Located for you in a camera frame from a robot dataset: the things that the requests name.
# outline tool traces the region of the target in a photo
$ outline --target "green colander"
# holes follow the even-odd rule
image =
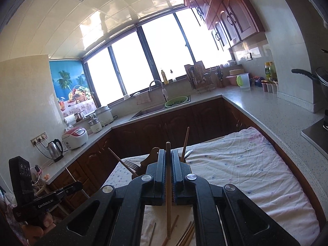
[[[179,105],[179,104],[183,104],[184,102],[186,102],[188,100],[188,97],[187,96],[180,96],[180,97],[176,97],[176,98],[173,98],[169,101],[167,101],[164,106],[166,108],[170,108],[170,107],[173,107],[173,106],[176,106],[176,105]]]

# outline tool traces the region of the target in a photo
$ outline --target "rice cooker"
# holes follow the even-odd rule
[[[77,127],[66,131],[62,135],[62,141],[68,149],[76,149],[85,144],[88,140],[88,133],[84,128]]]
[[[98,117],[99,121],[103,122],[103,126],[114,121],[111,109],[108,106],[102,106],[95,110],[95,114]]]

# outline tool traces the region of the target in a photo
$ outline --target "pan handle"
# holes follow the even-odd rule
[[[310,73],[309,71],[303,69],[292,69],[292,73],[305,75],[312,79],[315,83],[320,84],[319,78],[316,75]]]

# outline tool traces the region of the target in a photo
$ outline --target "frying pan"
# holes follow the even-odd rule
[[[327,50],[321,49],[324,53],[328,53]],[[315,71],[315,75],[309,71],[303,69],[292,69],[292,73],[302,74],[313,80],[316,84],[321,85],[322,92],[326,99],[328,100],[328,70],[323,67],[319,67]]]

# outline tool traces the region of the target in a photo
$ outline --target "window frame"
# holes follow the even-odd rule
[[[159,73],[158,73],[158,70],[157,70],[155,61],[153,59],[153,55],[151,53],[151,50],[150,50],[150,47],[148,45],[147,39],[145,37],[144,31],[142,29],[142,25],[145,24],[145,23],[147,23],[147,22],[150,22],[150,21],[152,21],[154,19],[163,17],[165,15],[172,14],[174,16],[174,18],[175,18],[175,20],[176,20],[179,28],[180,28],[180,31],[182,33],[182,36],[183,36],[185,42],[186,42],[186,47],[189,50],[189,53],[191,55],[191,58],[192,58],[194,64],[196,63],[194,54],[193,54],[192,49],[191,49],[191,47],[189,45],[188,39],[186,37],[186,34],[185,34],[185,32],[184,32],[184,30],[182,28],[182,25],[181,25],[181,23],[180,23],[180,21],[178,19],[178,16],[176,15],[176,12],[177,11],[184,10],[184,9],[190,9],[190,10],[192,10],[191,8],[188,8],[186,6],[180,6],[180,7],[174,8],[174,9],[172,9],[170,11],[167,11],[167,12],[164,12],[164,13],[159,14],[157,16],[154,16],[152,18],[145,19],[144,21],[136,24],[133,27],[130,27],[130,28],[124,30],[123,32],[121,32],[118,35],[114,36],[113,38],[109,39],[108,42],[106,42],[103,45],[100,45],[98,48],[94,49],[92,52],[88,53],[86,56],[84,56],[82,58],[83,70],[84,70],[84,73],[86,75],[86,79],[87,79],[87,82],[88,82],[88,84],[90,86],[90,89],[93,92],[93,96],[94,96],[94,101],[96,103],[96,107],[100,107],[101,106],[101,103],[100,103],[99,98],[98,98],[98,95],[96,93],[95,86],[94,86],[94,84],[92,82],[92,78],[91,78],[91,74],[90,74],[90,71],[89,71],[89,67],[88,67],[88,63],[87,62],[88,62],[88,60],[90,58],[94,57],[97,53],[101,52],[105,48],[107,48],[107,50],[109,52],[109,56],[110,56],[111,62],[113,64],[113,67],[114,67],[114,70],[115,70],[115,73],[116,73],[118,82],[120,84],[121,90],[123,92],[123,95],[126,95],[126,94],[133,95],[134,94],[134,93],[127,93],[127,91],[126,91],[126,88],[124,86],[124,82],[123,82],[122,76],[121,76],[120,71],[119,71],[119,66],[118,66],[118,64],[116,62],[115,54],[114,54],[114,51],[113,51],[113,48],[112,48],[112,44],[114,42],[117,42],[121,38],[123,38],[123,37],[125,37],[125,36],[127,36],[127,35],[129,35],[129,34],[131,34],[133,32],[137,32],[137,35],[138,35],[140,44],[141,44],[142,49],[144,51],[145,57],[147,59],[147,62],[148,62],[148,65],[149,65],[149,68],[150,68],[150,71],[151,71],[151,73],[153,75],[154,80],[160,80],[160,76],[159,76]],[[198,19],[197,19],[197,17],[196,17],[196,15],[195,15],[195,13],[194,13],[193,10],[192,10],[192,12],[193,12],[193,14],[194,14],[194,16],[195,16],[195,18],[196,18],[199,26],[200,26],[200,23],[199,23],[199,21],[198,21]],[[177,80],[181,80],[181,79],[185,79],[185,78],[187,78],[187,75],[182,75],[182,76],[178,77]],[[158,82],[155,82],[155,85],[153,86],[153,88],[159,88],[159,87],[160,87],[160,84]],[[140,90],[139,92],[144,92],[144,91],[147,91],[147,90],[148,90],[148,88],[145,88],[145,89]],[[112,102],[110,105],[114,105],[114,104],[116,104],[118,102],[121,102],[123,100],[124,99],[121,98],[119,100],[116,100],[116,101]]]

